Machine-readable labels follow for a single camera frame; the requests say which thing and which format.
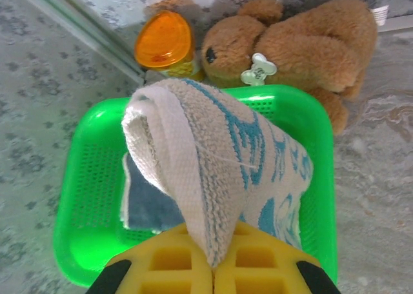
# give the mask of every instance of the basket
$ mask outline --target basket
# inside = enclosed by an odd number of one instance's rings
[[[300,236],[337,281],[333,140],[323,107],[305,92],[268,85],[225,90],[299,141],[314,163],[310,188],[301,198]],[[154,236],[123,228],[119,209],[126,153],[121,119],[129,99],[109,99],[91,108],[76,128],[63,181],[54,252],[73,283],[89,286],[118,253]]]

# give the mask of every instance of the folded towel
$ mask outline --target folded towel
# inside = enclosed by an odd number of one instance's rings
[[[138,89],[122,121],[143,177],[173,198],[216,267],[238,218],[300,248],[300,198],[312,177],[304,147],[228,94],[188,79]]]
[[[123,157],[123,170],[121,220],[125,228],[160,233],[184,222],[176,202],[146,181],[129,153]]]

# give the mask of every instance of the orange lid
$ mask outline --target orange lid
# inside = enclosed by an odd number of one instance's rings
[[[144,67],[166,67],[182,60],[191,47],[192,34],[185,19],[163,10],[143,27],[135,43],[135,59]]]

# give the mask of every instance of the bone-shaped tag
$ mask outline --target bone-shaped tag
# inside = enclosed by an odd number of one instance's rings
[[[267,61],[262,54],[253,54],[252,66],[241,74],[241,81],[250,86],[261,86],[268,75],[274,75],[277,67],[274,63]]]

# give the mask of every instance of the brown teddy bear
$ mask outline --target brown teddy bear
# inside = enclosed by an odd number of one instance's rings
[[[202,45],[205,72],[220,88],[245,86],[241,74],[251,69],[252,56],[261,54],[276,66],[265,84],[313,95],[327,111],[334,134],[340,134],[348,118],[341,100],[358,95],[374,51],[374,17],[359,0],[329,1],[278,22],[282,13],[280,2],[256,0],[215,24]]]

